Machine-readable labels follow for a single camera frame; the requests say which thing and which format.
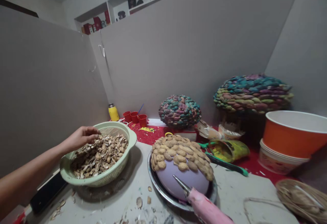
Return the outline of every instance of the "white shelf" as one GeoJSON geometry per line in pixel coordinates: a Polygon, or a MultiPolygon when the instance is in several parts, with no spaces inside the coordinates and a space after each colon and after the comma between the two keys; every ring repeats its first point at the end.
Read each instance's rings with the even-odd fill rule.
{"type": "Polygon", "coordinates": [[[160,0],[142,0],[143,4],[140,4],[132,9],[128,8],[128,0],[107,0],[101,5],[85,12],[84,14],[75,18],[75,24],[77,29],[80,29],[85,23],[93,24],[93,17],[99,16],[102,20],[105,20],[104,12],[108,10],[110,23],[113,24],[116,22],[116,19],[119,19],[118,12],[125,11],[126,17],[129,15],[148,7],[160,0]]]}
{"type": "Polygon", "coordinates": [[[149,5],[152,5],[152,4],[154,4],[155,2],[159,2],[159,1],[160,1],[160,0],[150,0],[150,1],[147,2],[147,3],[143,3],[143,4],[141,4],[141,5],[138,5],[138,6],[134,7],[134,8],[131,8],[131,9],[129,10],[129,14],[131,15],[131,14],[133,14],[133,13],[135,13],[135,12],[138,12],[139,10],[144,9],[145,7],[148,7],[149,5]]]}

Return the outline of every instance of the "orange bucket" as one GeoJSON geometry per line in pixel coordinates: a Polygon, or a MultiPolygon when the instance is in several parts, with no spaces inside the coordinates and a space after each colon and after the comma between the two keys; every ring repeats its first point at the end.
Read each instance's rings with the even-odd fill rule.
{"type": "Polygon", "coordinates": [[[272,150],[297,158],[310,158],[327,143],[327,118],[296,111],[266,113],[263,135],[272,150]]]}

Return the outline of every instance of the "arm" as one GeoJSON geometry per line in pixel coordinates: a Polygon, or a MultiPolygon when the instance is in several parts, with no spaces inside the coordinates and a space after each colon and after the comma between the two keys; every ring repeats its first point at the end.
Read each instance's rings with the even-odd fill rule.
{"type": "Polygon", "coordinates": [[[100,131],[94,127],[80,127],[66,140],[14,172],[0,179],[0,221],[23,199],[32,197],[38,185],[67,153],[99,138],[100,131]]]}

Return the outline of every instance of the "white table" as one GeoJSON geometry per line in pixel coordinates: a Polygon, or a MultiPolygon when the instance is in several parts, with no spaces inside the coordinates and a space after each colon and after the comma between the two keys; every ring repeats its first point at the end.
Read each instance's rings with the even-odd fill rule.
{"type": "MultiPolygon", "coordinates": [[[[118,177],[119,184],[108,189],[111,195],[101,201],[88,202],[82,200],[76,193],[72,194],[72,186],[68,185],[40,216],[28,214],[28,221],[33,223],[70,223],[70,224],[129,224],[136,220],[145,220],[146,224],[164,223],[172,215],[174,223],[198,223],[197,218],[190,212],[177,208],[171,208],[156,193],[147,170],[147,157],[152,147],[137,142],[130,151],[130,158],[124,172],[118,177]],[[143,206],[137,209],[136,199],[141,197],[143,206]],[[61,200],[66,204],[61,208],[61,214],[55,220],[50,220],[52,213],[56,210],[61,200]]],[[[218,184],[217,206],[230,216],[235,224],[249,223],[244,212],[244,199],[263,198],[278,201],[276,189],[271,181],[257,175],[250,174],[249,177],[226,171],[225,168],[211,164],[218,184]]],[[[270,204],[247,202],[246,210],[252,223],[288,223],[298,224],[296,218],[280,204],[280,208],[270,204]]]]}

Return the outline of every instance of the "forearm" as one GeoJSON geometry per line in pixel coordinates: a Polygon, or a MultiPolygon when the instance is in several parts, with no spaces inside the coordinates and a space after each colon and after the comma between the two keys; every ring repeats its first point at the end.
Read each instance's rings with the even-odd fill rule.
{"type": "Polygon", "coordinates": [[[58,145],[0,179],[0,220],[23,199],[32,197],[38,185],[65,153],[58,145]]]}

